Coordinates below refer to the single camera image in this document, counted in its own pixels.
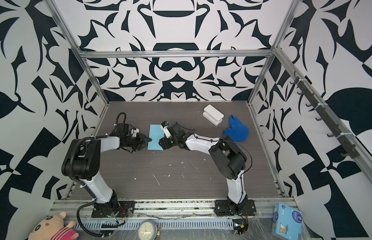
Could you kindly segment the light blue paper sheet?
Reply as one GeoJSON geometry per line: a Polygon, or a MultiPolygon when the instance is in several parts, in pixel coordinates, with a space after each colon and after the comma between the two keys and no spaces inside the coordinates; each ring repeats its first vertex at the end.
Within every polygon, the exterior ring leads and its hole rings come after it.
{"type": "Polygon", "coordinates": [[[164,137],[164,131],[161,125],[150,125],[149,138],[151,141],[148,143],[149,151],[163,151],[160,146],[160,139],[164,137]]]}

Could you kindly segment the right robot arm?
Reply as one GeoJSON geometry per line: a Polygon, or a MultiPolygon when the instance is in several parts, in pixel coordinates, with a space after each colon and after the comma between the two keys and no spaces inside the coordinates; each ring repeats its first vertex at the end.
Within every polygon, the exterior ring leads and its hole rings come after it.
{"type": "Polygon", "coordinates": [[[177,122],[161,123],[164,137],[159,140],[163,150],[174,146],[187,151],[201,152],[213,159],[219,172],[227,179],[228,200],[234,208],[242,209],[247,203],[247,193],[244,186],[247,156],[230,138],[207,138],[199,136],[194,130],[185,132],[177,122]]]}

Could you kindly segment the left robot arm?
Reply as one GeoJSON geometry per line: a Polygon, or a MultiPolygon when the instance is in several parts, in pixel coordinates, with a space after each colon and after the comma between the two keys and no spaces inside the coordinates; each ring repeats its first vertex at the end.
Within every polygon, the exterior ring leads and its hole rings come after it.
{"type": "Polygon", "coordinates": [[[90,194],[96,208],[115,210],[120,204],[115,191],[101,176],[101,153],[110,150],[133,153],[142,150],[151,141],[151,138],[130,124],[115,124],[110,134],[73,140],[61,172],[90,194]]]}

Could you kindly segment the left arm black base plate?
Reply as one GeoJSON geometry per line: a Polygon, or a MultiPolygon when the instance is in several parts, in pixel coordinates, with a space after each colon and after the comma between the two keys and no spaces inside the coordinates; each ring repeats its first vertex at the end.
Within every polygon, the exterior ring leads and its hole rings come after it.
{"type": "Polygon", "coordinates": [[[118,201],[118,204],[106,203],[95,204],[91,217],[106,218],[114,215],[117,218],[124,218],[134,213],[135,201],[118,201]]]}

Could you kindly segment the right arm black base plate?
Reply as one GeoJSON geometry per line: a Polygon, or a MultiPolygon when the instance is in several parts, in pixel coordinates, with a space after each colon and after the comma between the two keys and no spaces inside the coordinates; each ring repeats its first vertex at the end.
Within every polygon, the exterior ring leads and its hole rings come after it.
{"type": "Polygon", "coordinates": [[[224,216],[255,216],[257,209],[254,200],[244,199],[240,204],[235,204],[231,200],[215,200],[214,212],[219,217],[224,216]]]}

